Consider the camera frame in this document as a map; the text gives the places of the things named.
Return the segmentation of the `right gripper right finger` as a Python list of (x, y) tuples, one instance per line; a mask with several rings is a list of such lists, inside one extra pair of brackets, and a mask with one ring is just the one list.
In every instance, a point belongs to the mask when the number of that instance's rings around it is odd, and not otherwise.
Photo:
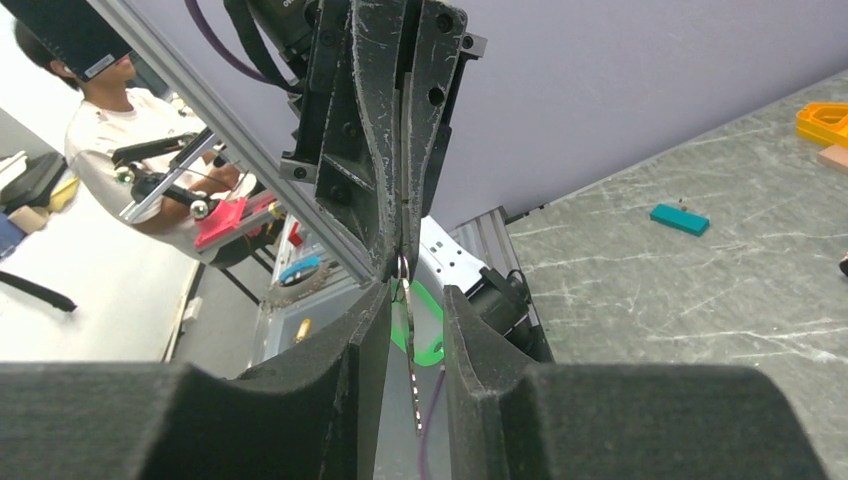
[(444, 290), (456, 479), (824, 479), (764, 373), (689, 364), (537, 362)]

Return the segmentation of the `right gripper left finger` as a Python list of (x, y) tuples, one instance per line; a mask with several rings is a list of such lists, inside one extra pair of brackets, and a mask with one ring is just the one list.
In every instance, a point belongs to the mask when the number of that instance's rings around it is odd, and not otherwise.
[(6, 363), (5, 479), (369, 479), (390, 289), (225, 380), (190, 364)]

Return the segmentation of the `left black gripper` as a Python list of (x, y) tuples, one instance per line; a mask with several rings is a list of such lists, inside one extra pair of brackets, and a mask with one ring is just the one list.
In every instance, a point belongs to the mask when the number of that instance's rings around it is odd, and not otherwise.
[(245, 51), (299, 119), (285, 175), (315, 199), (374, 279), (418, 261), (424, 199), (434, 197), (468, 62), (487, 41), (443, 1), (249, 1)]

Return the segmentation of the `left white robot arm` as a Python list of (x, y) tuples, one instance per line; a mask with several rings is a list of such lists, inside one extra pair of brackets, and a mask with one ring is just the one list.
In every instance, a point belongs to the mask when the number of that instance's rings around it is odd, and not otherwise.
[(257, 70), (299, 119), (282, 174), (362, 248), (379, 280), (423, 271), (489, 324), (527, 339), (529, 293), (456, 245), (430, 210), (466, 66), (487, 41), (445, 1), (229, 1)]

